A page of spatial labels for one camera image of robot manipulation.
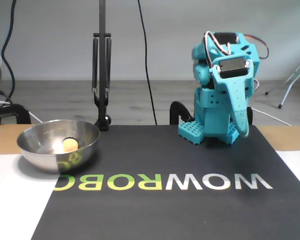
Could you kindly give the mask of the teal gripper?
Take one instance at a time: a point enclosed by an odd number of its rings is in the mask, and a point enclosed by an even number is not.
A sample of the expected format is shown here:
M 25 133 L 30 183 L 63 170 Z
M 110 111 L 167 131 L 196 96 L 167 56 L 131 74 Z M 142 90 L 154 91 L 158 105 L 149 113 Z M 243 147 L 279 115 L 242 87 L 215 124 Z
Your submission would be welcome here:
M 260 57 L 243 33 L 214 33 L 214 60 L 210 73 L 215 91 L 232 117 L 239 135 L 249 135 L 248 99 L 254 93 Z

